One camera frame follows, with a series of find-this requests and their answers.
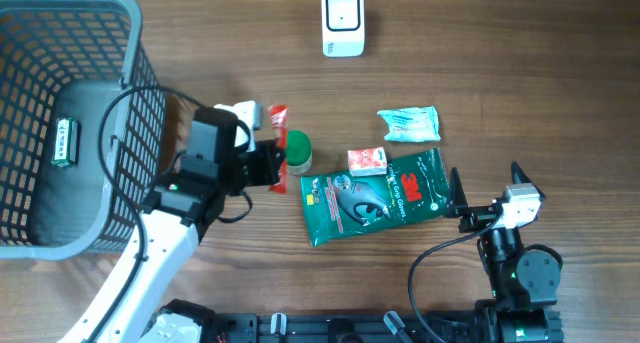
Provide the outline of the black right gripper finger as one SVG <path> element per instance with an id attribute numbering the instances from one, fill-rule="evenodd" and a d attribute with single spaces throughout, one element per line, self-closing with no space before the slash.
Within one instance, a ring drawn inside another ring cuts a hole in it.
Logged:
<path id="1" fill-rule="evenodd" d="M 524 173 L 517 161 L 511 163 L 511 178 L 513 184 L 531 184 L 537 190 L 541 199 L 546 198 L 540 188 Z"/>
<path id="2" fill-rule="evenodd" d="M 462 217 L 467 214 L 468 208 L 458 169 L 453 167 L 449 176 L 449 194 L 444 216 L 446 218 Z"/>

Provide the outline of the red sachet stick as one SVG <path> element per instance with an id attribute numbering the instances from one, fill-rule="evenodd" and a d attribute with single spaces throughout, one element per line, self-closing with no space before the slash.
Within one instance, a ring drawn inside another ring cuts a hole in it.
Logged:
<path id="1" fill-rule="evenodd" d="M 286 148 L 288 138 L 288 107 L 286 105 L 273 105 L 269 107 L 271 125 L 276 133 L 276 146 L 278 148 L 278 179 L 279 181 L 269 187 L 269 190 L 279 194 L 287 192 L 287 160 Z"/>

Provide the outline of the mint green wipes pack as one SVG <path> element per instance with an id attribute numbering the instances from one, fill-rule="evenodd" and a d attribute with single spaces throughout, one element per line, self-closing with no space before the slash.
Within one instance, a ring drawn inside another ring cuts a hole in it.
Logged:
<path id="1" fill-rule="evenodd" d="M 439 115 L 434 106 L 380 110 L 388 126 L 385 141 L 421 143 L 440 141 Z"/>

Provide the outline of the green medicine box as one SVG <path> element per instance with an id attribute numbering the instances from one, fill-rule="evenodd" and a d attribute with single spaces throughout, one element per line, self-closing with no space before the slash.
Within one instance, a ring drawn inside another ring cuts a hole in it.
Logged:
<path id="1" fill-rule="evenodd" d="M 79 122 L 72 117 L 59 118 L 56 121 L 54 151 L 51 160 L 54 166 L 64 168 L 77 164 L 79 130 Z"/>

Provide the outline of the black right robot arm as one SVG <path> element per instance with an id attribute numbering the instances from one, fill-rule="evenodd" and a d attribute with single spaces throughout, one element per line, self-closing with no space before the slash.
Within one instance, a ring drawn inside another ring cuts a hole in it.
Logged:
<path id="1" fill-rule="evenodd" d="M 492 297 L 479 300 L 469 318 L 471 342 L 565 340 L 557 303 L 563 260 L 554 249 L 523 244 L 520 229 L 538 219 L 545 194 L 511 164 L 512 183 L 485 206 L 468 204 L 459 173 L 450 172 L 446 216 L 460 220 L 461 233 L 477 236 L 476 248 L 489 278 Z"/>

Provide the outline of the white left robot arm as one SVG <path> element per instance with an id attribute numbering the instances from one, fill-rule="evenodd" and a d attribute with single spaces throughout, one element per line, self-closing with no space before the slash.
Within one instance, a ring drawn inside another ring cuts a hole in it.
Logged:
<path id="1" fill-rule="evenodd" d="M 208 227 L 226 220 L 226 198 L 278 183 L 284 151 L 274 140 L 256 141 L 259 127 L 251 102 L 196 110 L 178 171 L 152 181 L 125 250 L 63 341 L 201 342 L 213 334 L 214 313 L 157 305 Z"/>

